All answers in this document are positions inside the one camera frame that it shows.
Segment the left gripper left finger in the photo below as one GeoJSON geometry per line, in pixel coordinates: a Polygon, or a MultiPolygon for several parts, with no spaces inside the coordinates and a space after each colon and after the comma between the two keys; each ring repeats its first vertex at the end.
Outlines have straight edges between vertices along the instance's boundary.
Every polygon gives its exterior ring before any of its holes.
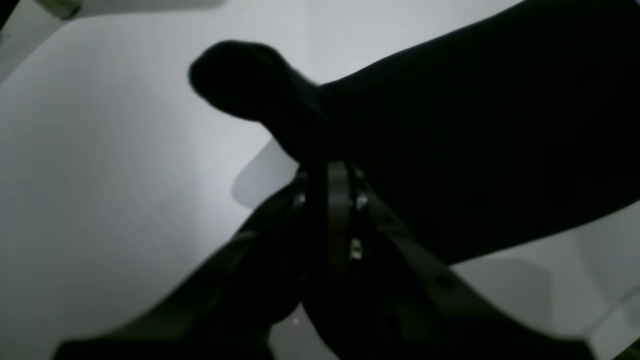
{"type": "Polygon", "coordinates": [[[302,305],[339,360],[348,330],[329,293],[330,178],[343,162],[301,168],[232,239],[160,303],[117,330],[66,341],[55,360],[272,360],[273,325],[302,305]]]}

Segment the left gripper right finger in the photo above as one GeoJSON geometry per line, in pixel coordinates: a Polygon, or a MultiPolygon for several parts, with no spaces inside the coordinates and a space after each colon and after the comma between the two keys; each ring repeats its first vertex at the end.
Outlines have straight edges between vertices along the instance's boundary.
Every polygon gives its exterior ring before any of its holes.
{"type": "Polygon", "coordinates": [[[432,255],[350,165],[309,165],[302,305],[341,360],[592,360],[501,312],[432,255]]]}

